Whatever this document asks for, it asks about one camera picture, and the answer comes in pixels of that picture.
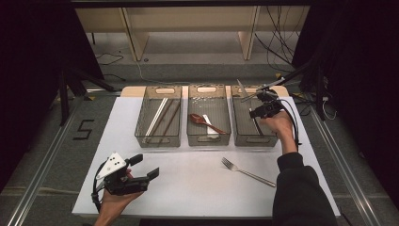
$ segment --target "person's arm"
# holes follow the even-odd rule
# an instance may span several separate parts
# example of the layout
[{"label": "person's arm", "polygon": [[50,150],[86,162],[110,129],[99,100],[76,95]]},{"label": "person's arm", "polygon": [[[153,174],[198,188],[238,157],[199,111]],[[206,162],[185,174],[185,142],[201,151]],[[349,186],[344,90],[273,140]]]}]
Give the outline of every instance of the person's arm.
[{"label": "person's arm", "polygon": [[273,203],[273,225],[337,225],[331,205],[316,172],[305,167],[297,152],[293,126],[286,112],[262,119],[281,140],[280,174]]},{"label": "person's arm", "polygon": [[[127,170],[129,178],[133,178],[130,174],[130,169]],[[105,189],[103,194],[103,202],[100,209],[100,214],[94,226],[110,226],[116,218],[120,216],[126,206],[133,200],[137,199],[143,192],[137,192],[129,195],[117,196],[111,195]]]}]

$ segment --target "hand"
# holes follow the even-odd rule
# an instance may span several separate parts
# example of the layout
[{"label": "hand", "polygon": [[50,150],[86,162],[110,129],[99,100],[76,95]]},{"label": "hand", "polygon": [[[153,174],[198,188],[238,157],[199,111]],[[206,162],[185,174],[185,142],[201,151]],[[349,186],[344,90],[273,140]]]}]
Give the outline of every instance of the hand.
[{"label": "hand", "polygon": [[[126,170],[126,174],[129,178],[133,178],[132,174],[130,174],[131,171],[131,169]],[[126,206],[143,193],[144,192],[137,192],[133,194],[117,196],[111,195],[106,189],[104,189],[100,215],[98,216],[94,226],[111,225],[112,222],[120,216]]]},{"label": "hand", "polygon": [[297,152],[293,135],[293,124],[287,112],[280,111],[279,114],[276,114],[272,118],[261,119],[261,123],[266,124],[281,140],[283,154]]}]

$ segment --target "transparent container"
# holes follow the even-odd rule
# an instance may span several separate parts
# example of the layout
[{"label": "transparent container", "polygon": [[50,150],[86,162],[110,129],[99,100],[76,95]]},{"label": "transparent container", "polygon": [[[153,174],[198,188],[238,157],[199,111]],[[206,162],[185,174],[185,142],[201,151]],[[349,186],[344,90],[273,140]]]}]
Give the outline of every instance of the transparent container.
[{"label": "transparent container", "polygon": [[[256,92],[256,89],[259,88],[259,86],[244,86],[244,88],[250,96]],[[252,110],[261,106],[263,103],[256,96],[242,102],[244,97],[244,93],[239,86],[231,86],[232,130],[235,146],[274,147],[278,138],[266,125],[261,124],[260,118],[257,117],[255,120],[259,124],[263,133],[263,136],[260,136],[253,119],[249,116],[249,107],[247,102],[250,102]]]},{"label": "transparent container", "polygon": [[146,87],[135,137],[141,148],[180,147],[182,86]]},{"label": "transparent container", "polygon": [[[224,85],[191,85],[188,87],[187,137],[190,146],[227,146],[231,135],[229,107]],[[219,134],[207,125],[194,123],[190,114],[208,118]]]}]

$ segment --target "knife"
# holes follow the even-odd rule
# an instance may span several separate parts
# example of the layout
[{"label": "knife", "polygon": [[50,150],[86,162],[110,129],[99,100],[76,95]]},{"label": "knife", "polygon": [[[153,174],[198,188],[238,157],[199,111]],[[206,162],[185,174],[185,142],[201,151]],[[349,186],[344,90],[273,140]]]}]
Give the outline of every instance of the knife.
[{"label": "knife", "polygon": [[[241,84],[240,80],[238,80],[238,79],[237,79],[237,82],[238,82],[238,85],[240,86],[241,91],[243,92],[244,98],[247,98],[248,93],[247,93],[246,89],[244,88],[243,84]],[[250,104],[250,99],[247,99],[246,102],[247,102],[247,108],[248,108],[249,112],[251,112],[252,106]],[[256,121],[256,119],[253,118],[252,121],[253,121],[253,124],[255,125],[256,131],[258,132],[258,135],[264,136],[264,134],[262,133],[261,127],[259,127],[259,124]]]}]

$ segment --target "gray floor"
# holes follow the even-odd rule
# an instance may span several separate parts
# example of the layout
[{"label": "gray floor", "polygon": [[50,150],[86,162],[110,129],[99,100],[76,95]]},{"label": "gray floor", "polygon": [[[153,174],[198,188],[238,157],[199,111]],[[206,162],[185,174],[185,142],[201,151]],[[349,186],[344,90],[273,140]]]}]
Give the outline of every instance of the gray floor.
[{"label": "gray floor", "polygon": [[[260,33],[259,37],[268,43],[269,33]],[[296,34],[290,38],[290,46],[295,48]],[[273,43],[272,48],[279,50],[279,44]],[[105,81],[116,88],[132,85],[154,85],[163,83],[224,83],[236,84],[240,79],[245,84],[262,84],[275,80],[276,73],[281,71],[271,68],[267,63],[267,53],[258,41],[255,41],[252,58],[244,61],[236,33],[154,33],[151,34],[143,59],[137,63],[132,61],[127,41],[123,34],[96,34],[96,45],[92,45],[99,56],[103,53],[121,55],[123,59],[110,65],[102,65]],[[119,56],[102,56],[98,61],[106,64]],[[269,63],[289,71],[291,67],[279,59],[269,55]],[[287,84],[290,92],[298,92],[297,79]],[[88,89],[96,86],[86,83]],[[15,170],[7,187],[0,195],[0,225],[7,225],[13,215],[14,208],[19,207],[25,190],[32,185],[32,179],[42,169],[42,162],[48,152],[55,147],[53,140],[62,131],[65,138],[59,144],[54,161],[48,171],[43,172],[44,178],[32,205],[27,206],[23,225],[82,225],[91,224],[94,218],[81,218],[71,213],[91,159],[96,152],[109,113],[117,98],[117,93],[92,91],[87,98],[74,98],[71,95],[72,121],[68,128],[60,127],[60,102],[54,100],[53,106],[41,124],[30,152],[26,153],[19,167]],[[299,111],[303,110],[303,120],[312,147],[316,153],[322,171],[333,197],[343,213],[353,225],[367,225],[364,214],[357,206],[357,198],[351,193],[339,165],[328,149],[328,142],[320,132],[317,116],[306,104],[297,104]],[[333,112],[330,106],[327,111]],[[86,133],[78,132],[82,120],[93,120],[85,123],[85,128],[92,129],[88,139],[75,140],[84,137]],[[392,204],[383,187],[370,170],[367,161],[359,156],[359,149],[351,135],[340,120],[339,114],[335,120],[326,120],[325,127],[332,134],[339,152],[349,165],[356,183],[371,204],[380,225],[399,225],[398,210]],[[115,225],[138,225],[140,219],[120,218]],[[344,217],[338,218],[339,225],[349,225]],[[268,225],[269,221],[261,222],[230,222],[230,221],[162,221],[156,220],[151,225]]]}]

